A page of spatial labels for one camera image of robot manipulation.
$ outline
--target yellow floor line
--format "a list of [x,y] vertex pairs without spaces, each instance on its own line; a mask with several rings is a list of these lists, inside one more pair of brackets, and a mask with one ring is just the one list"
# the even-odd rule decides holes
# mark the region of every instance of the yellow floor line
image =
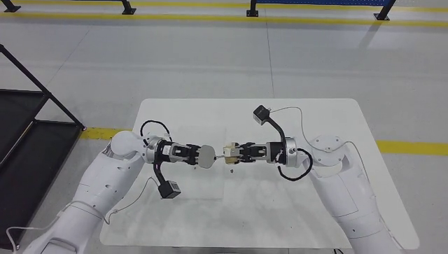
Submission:
[[[81,134],[80,138],[110,140],[121,131],[131,131],[131,129],[90,127]],[[448,143],[378,140],[377,145],[381,153],[448,156]]]
[[[36,5],[68,5],[68,6],[123,6],[121,1],[59,1],[59,0],[11,0],[17,5],[36,4]],[[247,8],[250,3],[221,3],[221,2],[166,2],[166,1],[131,1],[133,7],[211,7],[211,8]],[[301,9],[301,10],[361,10],[361,11],[380,11],[381,6],[339,6],[339,5],[314,5],[314,4],[270,4],[259,3],[257,8],[269,9]],[[448,13],[448,8],[438,7],[405,7],[394,6],[392,11],[405,12],[433,12]]]
[[381,153],[448,156],[448,143],[377,141]]
[[105,14],[105,13],[0,13],[0,17],[9,18],[46,18],[46,19],[84,19],[84,20],[184,20],[212,22],[273,22],[290,24],[352,24],[384,25],[396,27],[448,27],[448,22],[420,20],[376,21],[362,19],[303,18],[303,17],[246,17],[228,15],[176,15],[176,14]]

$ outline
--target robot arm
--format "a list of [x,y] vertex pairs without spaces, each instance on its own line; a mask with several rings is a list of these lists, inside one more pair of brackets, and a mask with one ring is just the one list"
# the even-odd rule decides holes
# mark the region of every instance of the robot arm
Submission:
[[216,159],[211,146],[182,145],[133,132],[119,132],[87,168],[75,196],[51,228],[30,243],[24,253],[84,253],[88,240],[106,214],[127,194],[145,163],[152,164],[163,199],[181,193],[176,182],[166,181],[163,162],[185,162],[209,168]]
[[[266,144],[233,143],[224,147],[226,163],[265,160],[279,165],[279,173],[289,181],[298,181],[309,174],[323,205],[344,230],[356,254],[400,253],[382,222],[367,177],[353,162],[341,139],[320,136],[312,141],[313,145],[309,144],[309,150],[305,150],[298,147],[294,138],[285,137],[265,107],[259,106],[253,114],[261,125],[271,124],[281,140]],[[177,183],[163,177],[160,170],[163,162],[185,162],[209,168],[215,160],[211,146],[182,145],[158,136],[140,137],[132,132],[120,132],[87,168],[73,201],[58,214],[56,223],[24,253],[84,253],[96,226],[126,195],[145,163],[153,165],[160,182],[159,193],[166,199],[174,198],[181,191]],[[313,168],[333,167],[339,163],[342,163],[342,169],[331,176],[320,176]],[[302,164],[307,170],[297,178],[285,176],[280,167]]]
[[[341,138],[319,136],[307,144],[307,151],[298,148],[294,138],[285,137],[283,130],[270,118],[270,111],[264,106],[259,106],[253,114],[261,125],[265,122],[273,125],[280,133],[281,141],[262,145],[232,143],[231,146],[224,147],[226,163],[266,160],[268,163],[287,167],[299,167],[303,163],[307,170],[300,177],[289,178],[281,172],[280,167],[279,173],[290,181],[310,175],[323,205],[342,228],[356,254],[401,253],[382,222],[367,176],[359,164],[353,161]],[[313,165],[334,167],[341,163],[339,172],[330,176],[321,176],[313,168]]]

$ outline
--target white tabletop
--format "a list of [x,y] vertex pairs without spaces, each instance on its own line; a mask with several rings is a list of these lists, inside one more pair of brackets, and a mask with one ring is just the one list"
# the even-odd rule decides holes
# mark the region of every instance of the white tabletop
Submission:
[[[141,103],[134,132],[139,132],[145,120],[159,120],[168,126],[176,142],[209,144],[217,154],[232,141],[278,141],[279,135],[272,127],[261,127],[253,119],[252,112],[260,104],[273,110],[299,106],[304,112],[308,139],[334,134],[353,141],[363,156],[379,210],[391,231],[406,249],[419,247],[419,238],[400,195],[353,99],[146,99]],[[272,117],[286,136],[303,140],[297,109],[279,111]],[[147,131],[164,132],[158,125],[148,125]],[[357,156],[354,148],[350,151],[353,157]],[[175,199],[161,200],[155,186],[149,183],[137,203],[114,215],[111,225],[103,225],[103,244],[350,248],[309,178],[289,182],[280,177],[274,165],[264,161],[231,166],[224,164],[223,159],[208,170],[176,163],[163,164],[162,172],[167,180],[179,184],[182,193]],[[302,169],[285,169],[291,176],[301,172]],[[149,176],[153,176],[152,166],[146,165],[117,207],[136,199]]]

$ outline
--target black shelf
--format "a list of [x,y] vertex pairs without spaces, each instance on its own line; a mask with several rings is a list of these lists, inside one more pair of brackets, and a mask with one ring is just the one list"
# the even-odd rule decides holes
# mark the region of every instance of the black shelf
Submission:
[[47,100],[40,91],[0,89],[0,167]]
[[[0,170],[0,248],[11,249],[6,229],[28,226],[81,133],[74,122],[35,120]],[[22,230],[11,230],[19,241]]]
[[[86,127],[1,44],[0,53],[40,89],[0,89],[0,248],[11,249],[6,229],[28,226]],[[36,120],[48,100],[73,122]],[[19,244],[24,231],[10,234]]]

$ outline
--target gray floor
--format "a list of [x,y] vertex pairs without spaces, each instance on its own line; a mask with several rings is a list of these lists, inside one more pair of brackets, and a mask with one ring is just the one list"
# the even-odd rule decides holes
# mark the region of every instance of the gray floor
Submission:
[[[446,29],[0,20],[0,43],[89,127],[132,128],[145,98],[351,97],[359,102],[376,139],[448,142]],[[1,88],[33,88],[2,57],[0,73]],[[40,117],[67,119],[51,105]],[[32,225],[53,219],[105,145],[78,142]],[[445,253],[447,158],[384,159],[421,240],[420,249],[409,253]],[[22,245],[38,235],[28,232]],[[110,247],[99,242],[99,229],[88,249],[158,251],[332,253]]]

